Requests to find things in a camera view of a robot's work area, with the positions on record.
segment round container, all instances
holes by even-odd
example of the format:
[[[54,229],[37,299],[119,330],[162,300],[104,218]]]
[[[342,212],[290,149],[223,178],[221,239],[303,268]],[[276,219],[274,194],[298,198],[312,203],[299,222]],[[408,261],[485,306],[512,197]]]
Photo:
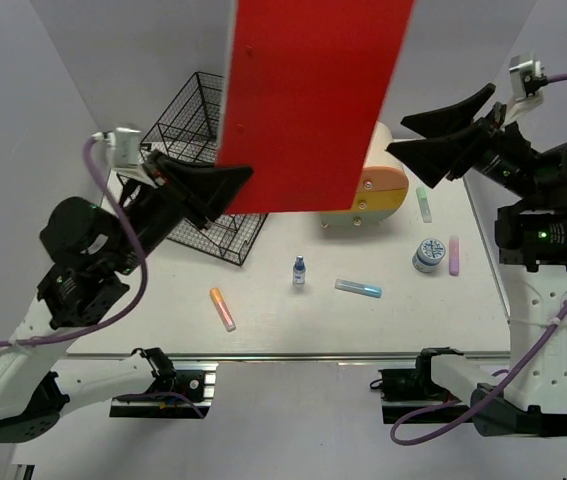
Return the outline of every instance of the round container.
[[[427,238],[421,242],[412,257],[412,265],[419,272],[433,272],[445,257],[445,246],[436,238]]]

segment orange marker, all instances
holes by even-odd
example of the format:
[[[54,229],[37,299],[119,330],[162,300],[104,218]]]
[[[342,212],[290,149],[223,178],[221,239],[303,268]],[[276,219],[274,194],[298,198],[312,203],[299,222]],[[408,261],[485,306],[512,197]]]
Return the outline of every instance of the orange marker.
[[[221,317],[221,320],[223,321],[223,325],[225,325],[225,329],[228,332],[236,330],[236,324],[234,323],[232,315],[230,315],[230,311],[227,309],[225,300],[223,300],[223,296],[218,288],[210,290],[210,298],[212,298],[212,302],[216,307],[216,311],[219,313],[219,317]]]

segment red rectangular object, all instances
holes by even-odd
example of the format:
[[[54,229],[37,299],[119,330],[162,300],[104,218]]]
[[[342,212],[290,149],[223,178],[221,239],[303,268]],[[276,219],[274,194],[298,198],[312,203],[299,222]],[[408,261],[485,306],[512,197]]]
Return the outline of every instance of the red rectangular object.
[[[412,0],[238,0],[217,165],[228,213],[348,209]]]

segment wire rack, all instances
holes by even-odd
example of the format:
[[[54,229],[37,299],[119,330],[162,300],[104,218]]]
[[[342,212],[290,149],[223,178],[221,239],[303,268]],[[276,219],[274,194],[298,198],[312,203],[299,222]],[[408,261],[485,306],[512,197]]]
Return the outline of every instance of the wire rack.
[[[196,72],[141,142],[140,155],[152,150],[191,163],[214,163],[221,118],[223,77]],[[121,183],[126,178],[119,176]],[[267,214],[221,215],[199,231],[182,221],[167,237],[235,265],[243,265]]]

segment green marker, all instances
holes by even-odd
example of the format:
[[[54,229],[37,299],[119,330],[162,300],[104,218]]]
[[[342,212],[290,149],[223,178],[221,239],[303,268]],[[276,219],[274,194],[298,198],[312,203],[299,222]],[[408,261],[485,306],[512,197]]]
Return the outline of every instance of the green marker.
[[[425,187],[421,186],[416,189],[416,198],[419,200],[419,208],[421,209],[423,223],[432,223],[432,212],[430,211],[430,204],[427,202],[427,192]]]

